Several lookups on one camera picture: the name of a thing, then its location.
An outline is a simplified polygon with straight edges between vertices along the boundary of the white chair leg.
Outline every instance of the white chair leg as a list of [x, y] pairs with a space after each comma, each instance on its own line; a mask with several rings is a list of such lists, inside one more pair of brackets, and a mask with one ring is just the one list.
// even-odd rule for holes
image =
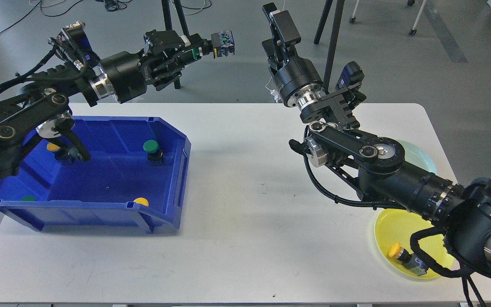
[[355, 3], [355, 8], [353, 8], [353, 13], [349, 18], [349, 23], [355, 23], [355, 14], [357, 13], [357, 6], [359, 6], [359, 0], [357, 0], [357, 2]]
[[414, 22], [413, 28], [409, 32], [410, 35], [415, 35], [416, 33], [416, 27], [418, 26], [419, 18], [422, 15], [423, 8], [425, 7], [425, 2], [427, 2], [427, 0], [422, 1], [422, 6], [420, 6], [419, 8], [418, 16], [416, 16], [416, 21]]

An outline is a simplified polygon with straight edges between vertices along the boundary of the floor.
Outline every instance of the floor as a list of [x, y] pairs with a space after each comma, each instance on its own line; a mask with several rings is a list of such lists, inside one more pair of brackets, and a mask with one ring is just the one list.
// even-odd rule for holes
[[[265, 89], [269, 74], [261, 47], [261, 41], [270, 37], [261, 12], [266, 1], [212, 2], [211, 8], [187, 17], [189, 31], [209, 37], [215, 31], [232, 30], [236, 55], [216, 60], [206, 57], [183, 72], [181, 90], [169, 86], [157, 92], [151, 88], [129, 103], [271, 103], [271, 95]], [[291, 12], [302, 35], [297, 46], [299, 54], [311, 59], [323, 75], [333, 15], [329, 15], [320, 44], [314, 45], [323, 2], [275, 2]], [[476, 177], [491, 178], [491, 9], [485, 0], [428, 0], [418, 32], [411, 37], [408, 31], [420, 2], [408, 7], [405, 0], [363, 0], [356, 22], [351, 24], [347, 19], [355, 1], [347, 1], [331, 80], [334, 84], [341, 68], [356, 61], [366, 76], [362, 86], [368, 97], [366, 102], [422, 105], [458, 181], [468, 185]], [[73, 3], [67, 0], [43, 11], [47, 15], [58, 14]], [[183, 0], [183, 4], [196, 7], [202, 1]], [[0, 0], [0, 30], [31, 8], [26, 0]], [[172, 14], [177, 25], [177, 16]], [[143, 47], [145, 31], [164, 27], [157, 1], [135, 0], [125, 10], [106, 12], [103, 4], [86, 0], [65, 15], [53, 18], [35, 9], [0, 35], [0, 82], [34, 66], [48, 50], [46, 39], [76, 20], [86, 23], [90, 43], [102, 58], [122, 50], [135, 52]], [[51, 60], [47, 67], [56, 64], [57, 60]], [[14, 93], [11, 90], [1, 97], [8, 98]], [[79, 95], [71, 100], [83, 101]], [[102, 103], [113, 101], [106, 98]], [[399, 120], [398, 116], [380, 121]]]

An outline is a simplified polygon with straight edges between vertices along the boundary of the yellow button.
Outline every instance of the yellow button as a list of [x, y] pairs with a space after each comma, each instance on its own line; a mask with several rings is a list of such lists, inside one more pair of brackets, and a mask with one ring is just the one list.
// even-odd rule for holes
[[391, 246], [388, 256], [397, 257], [399, 253], [401, 253], [401, 243], [397, 242]]
[[149, 201], [146, 200], [145, 198], [143, 197], [138, 197], [134, 200], [135, 203], [138, 203], [138, 204], [142, 204], [143, 206], [146, 206], [148, 207], [149, 206]]
[[60, 146], [54, 145], [51, 142], [49, 142], [49, 144], [46, 145], [46, 149], [50, 152], [56, 152], [56, 151], [60, 150]]

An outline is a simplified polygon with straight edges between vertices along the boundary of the light blue plate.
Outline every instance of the light blue plate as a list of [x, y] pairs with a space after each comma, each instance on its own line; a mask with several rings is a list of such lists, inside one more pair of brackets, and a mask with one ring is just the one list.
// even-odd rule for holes
[[397, 140], [397, 142], [401, 143], [405, 148], [405, 161], [431, 173], [437, 173], [437, 167], [435, 167], [433, 159], [423, 149], [411, 142], [403, 140]]

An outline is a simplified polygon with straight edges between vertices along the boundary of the metal pole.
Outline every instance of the metal pole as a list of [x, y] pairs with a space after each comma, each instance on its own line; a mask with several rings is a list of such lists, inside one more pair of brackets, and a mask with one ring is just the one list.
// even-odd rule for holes
[[321, 39], [321, 33], [323, 33], [323, 28], [327, 22], [327, 16], [329, 15], [329, 10], [333, 0], [325, 0], [325, 6], [323, 7], [323, 12], [321, 12], [321, 19], [319, 20], [318, 30], [315, 32], [314, 44], [317, 45]]
[[[170, 14], [170, 0], [162, 0], [162, 14], [164, 14], [164, 26], [166, 27], [166, 31], [172, 30], [172, 16]], [[179, 79], [173, 82], [173, 87], [176, 90], [181, 88], [181, 82]]]
[[418, 26], [419, 17], [422, 15], [423, 8], [425, 6], [425, 2], [427, 2], [427, 0], [423, 0], [422, 6], [419, 8], [418, 16], [416, 17], [416, 21], [414, 22], [414, 25], [413, 25], [413, 30], [415, 30], [416, 27]]
[[352, 18], [355, 18], [355, 14], [357, 13], [357, 6], [359, 6], [359, 0], [355, 3], [355, 8], [353, 9], [353, 13], [351, 14]]
[[162, 14], [164, 14], [164, 26], [167, 30], [172, 29], [172, 16], [170, 15], [170, 0], [162, 0]]
[[325, 65], [325, 76], [323, 76], [323, 88], [329, 91], [329, 81], [335, 61], [335, 50], [337, 49], [338, 33], [341, 29], [342, 12], [344, 10], [344, 0], [337, 0], [335, 19], [333, 20], [333, 31], [331, 32], [331, 41], [329, 42], [329, 54], [327, 54], [327, 64]]
[[187, 28], [187, 22], [185, 21], [185, 14], [183, 13], [181, 0], [173, 0], [173, 3], [176, 5], [177, 17], [179, 17], [179, 23], [181, 23], [183, 34], [189, 37], [189, 28]]

